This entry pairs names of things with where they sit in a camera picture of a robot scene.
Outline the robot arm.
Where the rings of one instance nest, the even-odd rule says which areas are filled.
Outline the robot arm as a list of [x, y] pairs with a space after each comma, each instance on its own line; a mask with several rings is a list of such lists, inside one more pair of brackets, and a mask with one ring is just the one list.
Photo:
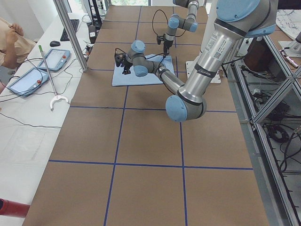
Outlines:
[[214, 19], [214, 30], [186, 82], [177, 78], [163, 63], [147, 60], [145, 44], [141, 40], [134, 41], [128, 52], [116, 53], [115, 64], [123, 67], [124, 74], [156, 75], [172, 93], [166, 100], [166, 113], [170, 119], [176, 122], [197, 119], [206, 111], [203, 94], [234, 44], [243, 38], [273, 33], [277, 7], [276, 0], [219, 0], [212, 5], [210, 16]]
[[174, 0], [173, 3], [177, 6], [187, 8], [188, 14], [185, 18], [181, 18], [178, 14], [172, 14], [167, 22], [166, 32], [161, 36], [157, 35], [157, 43], [160, 45], [163, 42], [163, 58], [169, 55], [169, 49], [173, 45], [177, 29], [195, 32], [198, 27], [196, 22], [199, 8], [198, 0]]

